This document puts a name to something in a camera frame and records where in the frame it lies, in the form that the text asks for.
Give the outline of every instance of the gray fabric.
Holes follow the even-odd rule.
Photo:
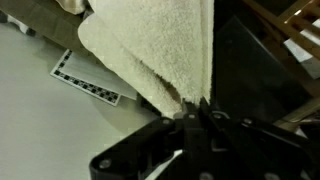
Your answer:
[[[57,44],[78,54],[92,56],[78,37],[82,18],[65,12],[56,1],[0,0],[0,10]]]

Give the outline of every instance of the white floor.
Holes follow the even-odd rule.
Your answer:
[[[63,51],[0,24],[0,179],[88,180],[95,155],[155,117],[51,77]]]

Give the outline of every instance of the terry cloth towel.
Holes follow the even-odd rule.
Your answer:
[[[86,0],[56,0],[60,6],[72,14],[80,14],[86,10]]]
[[[78,29],[81,42],[164,116],[181,111],[167,84],[180,99],[209,101],[213,0],[89,3],[95,13]]]

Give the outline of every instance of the black dot pattern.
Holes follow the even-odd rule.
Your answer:
[[[65,81],[72,83],[74,86],[85,90],[86,92],[95,94],[96,96],[98,96],[99,98],[102,98],[104,101],[107,101],[110,104],[116,105],[115,103],[118,102],[118,100],[120,99],[119,94],[103,89],[101,87],[97,87],[93,84],[87,83],[80,79],[71,77],[60,71],[68,61],[71,54],[72,54],[72,51],[69,50],[67,55],[64,57],[63,61],[59,64],[58,68],[54,71],[53,74],[59,78],[64,79]]]

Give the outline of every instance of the screw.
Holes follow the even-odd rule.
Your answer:
[[[111,159],[105,159],[105,160],[102,160],[99,164],[99,167],[101,169],[107,169],[111,166]]]
[[[208,172],[203,172],[200,174],[200,180],[213,180],[213,176]]]
[[[196,118],[196,116],[194,114],[189,114],[189,118],[194,119],[194,118]]]
[[[162,121],[162,123],[163,123],[163,124],[170,124],[170,120],[165,119],[165,120]]]
[[[266,173],[264,177],[266,180],[280,180],[280,177],[274,173]]]
[[[222,118],[221,114],[214,114],[213,117],[216,118],[216,119],[221,119]]]
[[[246,124],[252,124],[252,120],[251,119],[244,119],[243,122],[245,122]]]

